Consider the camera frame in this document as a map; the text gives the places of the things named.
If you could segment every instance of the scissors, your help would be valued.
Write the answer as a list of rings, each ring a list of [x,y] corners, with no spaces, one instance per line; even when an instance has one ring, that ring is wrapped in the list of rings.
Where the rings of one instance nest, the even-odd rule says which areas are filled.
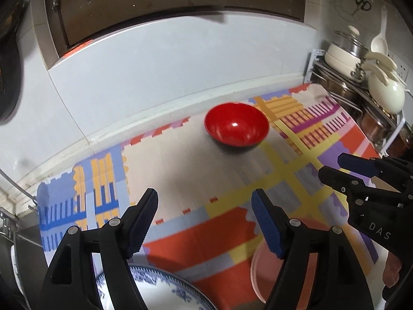
[[[369,11],[371,9],[371,3],[367,0],[356,0],[356,5],[357,5],[357,8],[352,13],[352,15],[357,13],[360,9],[363,11]]]

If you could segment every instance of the finger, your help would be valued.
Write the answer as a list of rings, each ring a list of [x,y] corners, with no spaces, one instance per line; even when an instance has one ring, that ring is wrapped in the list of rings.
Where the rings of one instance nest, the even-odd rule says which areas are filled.
[[[399,280],[401,266],[402,263],[399,258],[389,252],[385,270],[383,272],[383,282],[388,288],[393,287]]]

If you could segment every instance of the plate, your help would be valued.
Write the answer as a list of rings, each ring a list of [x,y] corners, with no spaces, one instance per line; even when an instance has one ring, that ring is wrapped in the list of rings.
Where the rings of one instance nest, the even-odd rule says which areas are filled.
[[[150,266],[129,267],[149,310],[217,310],[205,294],[179,276]],[[103,273],[96,284],[103,309],[114,310]]]
[[[307,225],[307,227],[313,229],[329,229],[325,224],[309,218],[300,218],[300,220]],[[307,309],[313,287],[315,270],[317,268],[317,257],[317,253],[310,253],[306,277],[304,279],[304,285],[297,305],[297,310]],[[250,271],[252,288],[263,303],[267,301],[272,291],[282,264],[283,260],[278,259],[277,256],[269,250],[265,240],[263,240],[261,244],[258,245],[252,257]]]

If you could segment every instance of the blue and white plate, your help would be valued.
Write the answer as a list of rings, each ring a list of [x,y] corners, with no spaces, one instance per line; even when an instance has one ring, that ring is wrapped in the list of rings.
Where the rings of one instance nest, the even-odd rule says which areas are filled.
[[[205,294],[179,276],[144,265],[130,268],[149,310],[217,310]],[[103,309],[114,310],[103,273],[96,278],[96,284]]]

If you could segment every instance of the metal wire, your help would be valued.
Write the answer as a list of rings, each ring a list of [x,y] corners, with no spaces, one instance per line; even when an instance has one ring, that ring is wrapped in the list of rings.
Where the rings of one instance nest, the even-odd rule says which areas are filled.
[[[18,185],[15,181],[13,181],[1,168],[0,168],[0,175],[2,175],[10,184],[12,184],[17,190],[19,190],[21,193],[25,194],[28,196],[33,203],[37,206],[37,201],[36,197],[32,196],[29,194],[26,190],[24,190],[20,185]]]

